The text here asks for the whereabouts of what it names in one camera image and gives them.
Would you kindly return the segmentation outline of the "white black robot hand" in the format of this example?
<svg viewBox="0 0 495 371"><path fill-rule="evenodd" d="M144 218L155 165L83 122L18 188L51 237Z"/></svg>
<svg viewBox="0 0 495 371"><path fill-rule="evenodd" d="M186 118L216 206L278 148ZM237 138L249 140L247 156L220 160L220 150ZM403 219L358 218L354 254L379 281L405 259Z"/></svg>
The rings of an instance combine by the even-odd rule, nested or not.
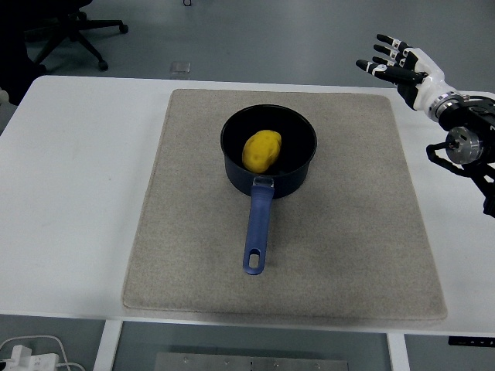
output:
<svg viewBox="0 0 495 371"><path fill-rule="evenodd" d="M381 55L371 61L358 60L356 66L394 84L411 109L427 112L437 97L452 90L443 71L422 49L382 34L377 35L377 40L374 50Z"/></svg>

